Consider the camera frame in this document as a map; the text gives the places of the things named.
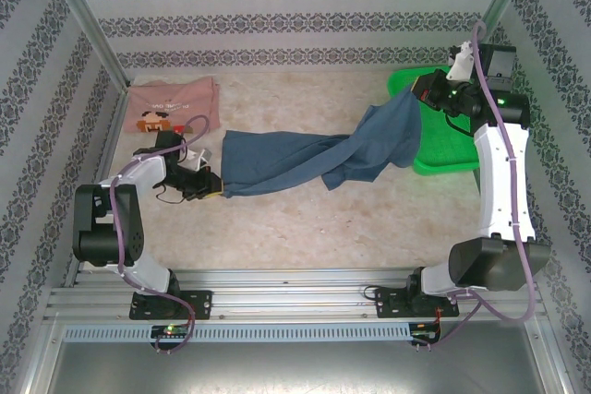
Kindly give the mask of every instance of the blue cloth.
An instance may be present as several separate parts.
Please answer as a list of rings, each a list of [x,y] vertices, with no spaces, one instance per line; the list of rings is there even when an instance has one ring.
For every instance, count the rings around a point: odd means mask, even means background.
[[[319,175],[329,190],[345,180],[373,182],[388,163],[411,165],[420,135],[418,100],[410,87],[370,106],[351,136],[228,131],[222,149],[224,195],[274,193]]]

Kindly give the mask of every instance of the patterned wallpaper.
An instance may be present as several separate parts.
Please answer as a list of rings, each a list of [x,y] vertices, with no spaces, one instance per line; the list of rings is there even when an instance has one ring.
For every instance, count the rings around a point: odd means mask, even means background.
[[[575,392],[591,392],[591,0],[513,0],[496,42],[517,45],[514,86],[531,100],[530,214],[552,245],[540,291]]]
[[[131,78],[443,63],[490,1],[88,0]]]
[[[93,180],[118,91],[65,0],[0,0],[0,393],[18,383],[62,282],[70,207]]]

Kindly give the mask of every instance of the beige surface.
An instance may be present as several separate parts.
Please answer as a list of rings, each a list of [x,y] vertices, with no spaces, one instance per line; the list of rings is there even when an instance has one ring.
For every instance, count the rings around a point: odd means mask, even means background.
[[[216,76],[222,128],[193,150],[209,148],[218,173],[226,129],[350,133],[370,104],[388,100],[389,74]],[[154,139],[153,134],[122,133],[112,173]],[[178,193],[168,191],[165,197],[177,200]],[[140,205],[146,248],[169,268],[375,268],[445,259],[454,243],[475,236],[479,197],[471,173],[422,177],[412,168],[390,165],[373,184],[346,182],[331,192],[318,178],[267,196],[182,205],[144,197]]]

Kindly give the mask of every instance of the green tray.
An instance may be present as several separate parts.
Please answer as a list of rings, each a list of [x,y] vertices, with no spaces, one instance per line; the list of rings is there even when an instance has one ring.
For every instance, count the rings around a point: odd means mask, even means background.
[[[394,96],[413,83],[417,77],[432,73],[437,68],[448,72],[448,66],[432,66],[396,71],[388,79],[388,92]],[[470,171],[478,168],[478,153],[472,138],[451,129],[445,122],[445,113],[420,103],[421,109],[421,147],[415,158],[413,168],[421,175]],[[469,129],[470,119],[460,115],[452,122]]]

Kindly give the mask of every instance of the pink cloth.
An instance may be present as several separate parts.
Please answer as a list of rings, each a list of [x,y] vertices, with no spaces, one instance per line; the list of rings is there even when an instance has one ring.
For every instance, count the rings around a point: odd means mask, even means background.
[[[200,78],[186,85],[157,80],[129,87],[123,129],[129,133],[168,129],[180,133],[187,120],[199,114],[210,118],[210,131],[219,128],[219,91],[220,86],[213,78]],[[194,125],[202,125],[202,122],[196,121]],[[199,130],[191,128],[186,132]]]

